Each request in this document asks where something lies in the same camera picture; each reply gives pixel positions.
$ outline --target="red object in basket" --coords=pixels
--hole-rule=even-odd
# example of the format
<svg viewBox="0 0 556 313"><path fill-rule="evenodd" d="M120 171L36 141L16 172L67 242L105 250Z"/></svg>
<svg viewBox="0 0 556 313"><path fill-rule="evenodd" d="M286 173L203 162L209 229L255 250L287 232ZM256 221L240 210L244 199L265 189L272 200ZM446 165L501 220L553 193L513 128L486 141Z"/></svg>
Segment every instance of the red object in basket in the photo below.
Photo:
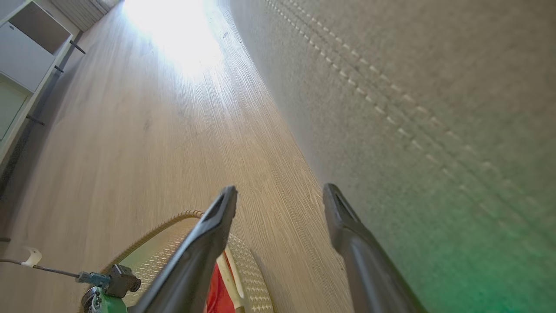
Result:
<svg viewBox="0 0 556 313"><path fill-rule="evenodd" d="M226 290L218 265L214 266L212 272L206 305L207 313L235 313L234 303Z"/></svg>

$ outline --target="cable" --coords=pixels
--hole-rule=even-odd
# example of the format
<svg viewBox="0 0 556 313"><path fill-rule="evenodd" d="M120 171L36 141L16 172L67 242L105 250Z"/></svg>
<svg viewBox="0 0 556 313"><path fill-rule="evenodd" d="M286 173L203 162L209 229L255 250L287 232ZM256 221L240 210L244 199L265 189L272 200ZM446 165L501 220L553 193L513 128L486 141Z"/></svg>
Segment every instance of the cable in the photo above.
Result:
<svg viewBox="0 0 556 313"><path fill-rule="evenodd" d="M19 261L16 261L16 260L10 260L9 258L0 259L0 263L2 263L2 262L14 263L14 264L18 264L18 265L21 265L21 263L22 263L22 262L19 262ZM47 271L47 272L51 272L51 273L62 274L62 275L70 276L70 277L79 278L79 274L74 274L74 273L70 273L70 272L66 272L66 271L55 270L54 268L42 267L42 266L39 266L39 265L33 265L33 268L36 268L36 269L41 270L41 271Z"/></svg>

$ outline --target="sofa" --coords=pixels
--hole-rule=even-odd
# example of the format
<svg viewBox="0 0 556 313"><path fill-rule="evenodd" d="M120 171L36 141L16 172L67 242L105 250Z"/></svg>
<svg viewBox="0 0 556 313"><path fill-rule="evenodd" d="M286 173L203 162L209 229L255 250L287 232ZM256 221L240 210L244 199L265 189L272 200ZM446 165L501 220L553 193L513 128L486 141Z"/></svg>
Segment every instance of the sofa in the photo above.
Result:
<svg viewBox="0 0 556 313"><path fill-rule="evenodd" d="M429 312L556 310L556 3L230 6L318 181Z"/></svg>

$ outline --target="wood grain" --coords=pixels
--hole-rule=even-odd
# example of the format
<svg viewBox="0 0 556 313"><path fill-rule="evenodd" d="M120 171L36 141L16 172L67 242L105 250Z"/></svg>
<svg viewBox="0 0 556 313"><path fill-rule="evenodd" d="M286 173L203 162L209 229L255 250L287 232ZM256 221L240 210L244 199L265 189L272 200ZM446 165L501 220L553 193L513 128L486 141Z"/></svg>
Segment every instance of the wood grain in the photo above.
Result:
<svg viewBox="0 0 556 313"><path fill-rule="evenodd" d="M49 127L34 130L1 202L17 212L7 256L23 257L29 245L42 266L99 270L150 228L205 210L234 184L232 233L251 248L275 311L352 310L318 183L225 6L128 1L80 46L87 55L73 53L44 116ZM72 311L84 292L29 268L2 264L0 273L3 312Z"/></svg>

